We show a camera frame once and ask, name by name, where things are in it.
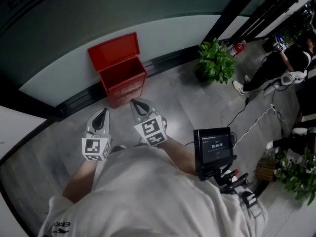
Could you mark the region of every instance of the green plant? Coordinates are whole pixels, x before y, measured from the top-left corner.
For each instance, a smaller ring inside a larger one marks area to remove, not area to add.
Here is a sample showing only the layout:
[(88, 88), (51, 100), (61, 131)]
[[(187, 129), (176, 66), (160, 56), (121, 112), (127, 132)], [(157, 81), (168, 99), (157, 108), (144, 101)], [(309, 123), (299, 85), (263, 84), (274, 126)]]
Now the green plant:
[(200, 59), (197, 70), (201, 70), (207, 80), (227, 83), (234, 74), (235, 61), (227, 53), (226, 46), (215, 38), (212, 42), (203, 42), (199, 47)]
[(305, 159), (302, 163), (288, 159), (286, 153), (278, 158), (278, 167), (274, 170), (276, 180), (284, 183), (284, 188), (296, 194), (295, 199), (309, 197), (307, 205), (315, 199), (316, 192), (316, 156), (305, 149)]
[(299, 43), (304, 34), (311, 33), (312, 31), (313, 29), (306, 17), (299, 12), (294, 12), (291, 15), (291, 22), (281, 31), (281, 34), (285, 42)]

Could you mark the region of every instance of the concrete floor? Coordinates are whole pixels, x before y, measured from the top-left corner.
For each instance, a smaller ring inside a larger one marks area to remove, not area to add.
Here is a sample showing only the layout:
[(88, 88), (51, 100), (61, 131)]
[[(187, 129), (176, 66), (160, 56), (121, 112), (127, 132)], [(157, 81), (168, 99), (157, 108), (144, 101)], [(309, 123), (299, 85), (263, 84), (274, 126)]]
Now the concrete floor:
[[(146, 80), (142, 97), (152, 100), (168, 120), (167, 134), (186, 144), (193, 140), (193, 130), (226, 127), (243, 109), (246, 96), (232, 86), (233, 79), (243, 82), (243, 75), (252, 77), (264, 56), (261, 40), (249, 43), (246, 51), (236, 57), (236, 71), (228, 85), (199, 83), (194, 66), (197, 61), (173, 68)], [(269, 107), (272, 94), (263, 92), (251, 95), (246, 110), (230, 126), (239, 139)], [(276, 109), (293, 126), (299, 105), (295, 90), (289, 87), (276, 92)], [(60, 123), (54, 123), (16, 152), (0, 169), (0, 177), (11, 201), (30, 229), (37, 235), (48, 212), (51, 196), (61, 194), (71, 175), (83, 160), (81, 137), (87, 119), (97, 110), (108, 107), (106, 99), (90, 105)], [(134, 146), (138, 134), (129, 105), (111, 109), (111, 134), (114, 145), (125, 143)], [(267, 142), (281, 137), (281, 127), (289, 133), (287, 125), (280, 123), (269, 111), (245, 135), (234, 149), (237, 160), (234, 167), (241, 174), (248, 172), (255, 186), (254, 169), (265, 152)]]

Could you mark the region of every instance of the white shirt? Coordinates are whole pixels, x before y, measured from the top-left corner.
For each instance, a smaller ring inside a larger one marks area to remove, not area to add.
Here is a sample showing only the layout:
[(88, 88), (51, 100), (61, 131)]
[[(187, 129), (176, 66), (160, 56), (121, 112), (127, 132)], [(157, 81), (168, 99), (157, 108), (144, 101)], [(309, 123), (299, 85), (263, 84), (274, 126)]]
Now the white shirt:
[(52, 197), (39, 237), (254, 236), (238, 196), (183, 173), (157, 148), (109, 155), (95, 187), (76, 204)]

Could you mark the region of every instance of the red storage box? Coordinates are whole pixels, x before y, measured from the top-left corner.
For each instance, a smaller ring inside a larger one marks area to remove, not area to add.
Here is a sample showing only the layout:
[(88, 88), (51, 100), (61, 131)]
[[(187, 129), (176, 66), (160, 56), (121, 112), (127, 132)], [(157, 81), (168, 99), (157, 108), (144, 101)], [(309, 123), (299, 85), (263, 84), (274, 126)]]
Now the red storage box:
[(136, 33), (93, 46), (88, 53), (113, 108), (140, 97), (147, 72), (137, 56)]

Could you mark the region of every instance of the fire extinguisher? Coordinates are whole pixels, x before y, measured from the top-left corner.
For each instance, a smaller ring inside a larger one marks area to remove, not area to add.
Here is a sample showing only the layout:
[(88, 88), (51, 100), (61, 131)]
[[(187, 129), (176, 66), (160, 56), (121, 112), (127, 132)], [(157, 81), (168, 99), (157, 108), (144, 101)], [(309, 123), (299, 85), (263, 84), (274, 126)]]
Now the fire extinguisher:
[(238, 55), (241, 51), (246, 49), (245, 41), (242, 41), (241, 43), (237, 43), (235, 46), (232, 47), (232, 49), (229, 51), (229, 53), (235, 57)]

